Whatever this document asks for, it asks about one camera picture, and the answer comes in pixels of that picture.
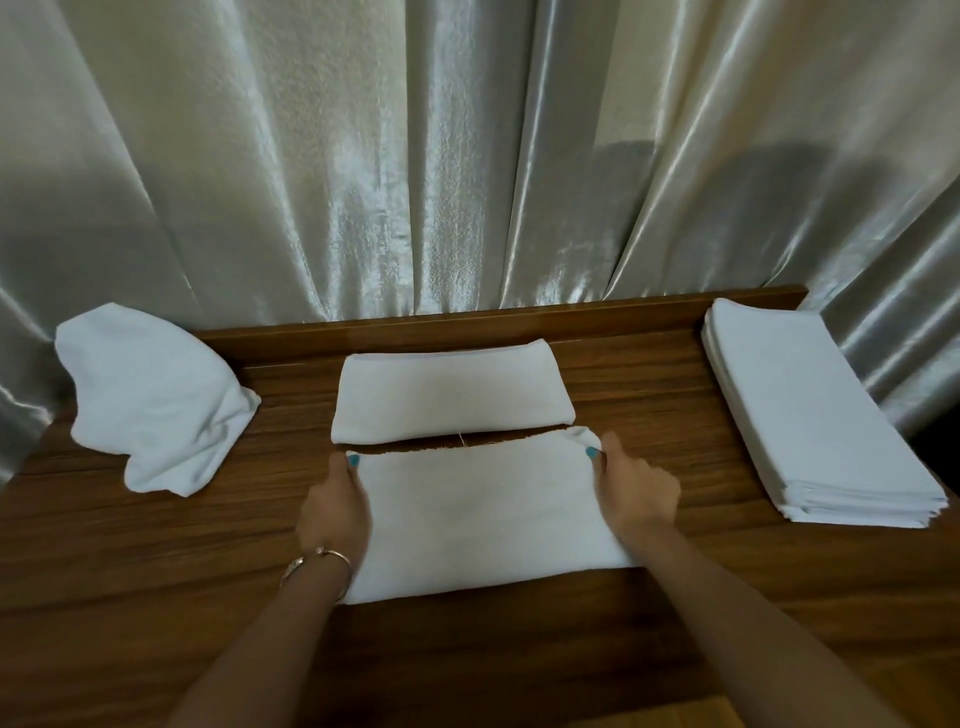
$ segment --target crumpled towel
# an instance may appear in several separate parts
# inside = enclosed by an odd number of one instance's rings
[[[345,602],[632,565],[604,523],[586,427],[474,448],[361,455],[373,533]]]
[[[128,454],[137,493],[199,491],[260,404],[199,339],[117,303],[60,324],[55,347],[77,387],[73,439]]]
[[[362,353],[340,374],[330,439],[379,445],[457,432],[572,425],[550,345],[473,352]]]

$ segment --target wrist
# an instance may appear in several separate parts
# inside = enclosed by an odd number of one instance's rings
[[[336,600],[349,586],[351,576],[350,567],[339,556],[310,553],[306,555],[302,566],[290,574],[287,585],[299,583],[304,588],[330,593]]]
[[[673,523],[654,519],[629,524],[622,529],[619,539],[635,559],[644,562],[662,549],[676,532]]]

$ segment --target silver curtain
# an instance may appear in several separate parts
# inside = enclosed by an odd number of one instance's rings
[[[106,301],[192,328],[803,282],[960,400],[949,0],[0,6],[0,474]]]

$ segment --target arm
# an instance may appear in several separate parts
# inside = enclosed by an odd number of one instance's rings
[[[303,553],[326,546],[360,568],[371,532],[370,508],[341,452],[330,455],[326,481],[300,509]],[[277,728],[293,723],[300,690],[326,618],[347,585],[336,556],[308,558],[237,640],[200,676],[166,728]]]
[[[604,518],[670,597],[747,725],[907,728],[836,655],[673,526],[673,475],[629,457],[613,433],[603,448],[593,462]]]

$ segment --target forearm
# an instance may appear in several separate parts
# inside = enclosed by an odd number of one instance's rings
[[[166,728],[277,728],[293,722],[300,689],[347,565],[308,559],[187,692]]]
[[[625,546],[657,578],[750,726],[905,728],[836,655],[670,524]]]

